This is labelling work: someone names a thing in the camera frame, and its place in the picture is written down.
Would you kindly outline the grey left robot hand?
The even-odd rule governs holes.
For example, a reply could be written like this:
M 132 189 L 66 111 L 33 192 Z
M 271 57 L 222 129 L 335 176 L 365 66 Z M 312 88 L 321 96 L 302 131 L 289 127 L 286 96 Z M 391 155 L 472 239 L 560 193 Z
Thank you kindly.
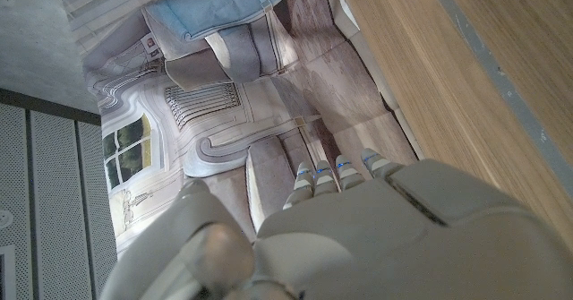
M 569 299 L 572 253 L 517 200 L 433 159 L 301 165 L 247 239 L 200 179 L 119 259 L 104 299 Z

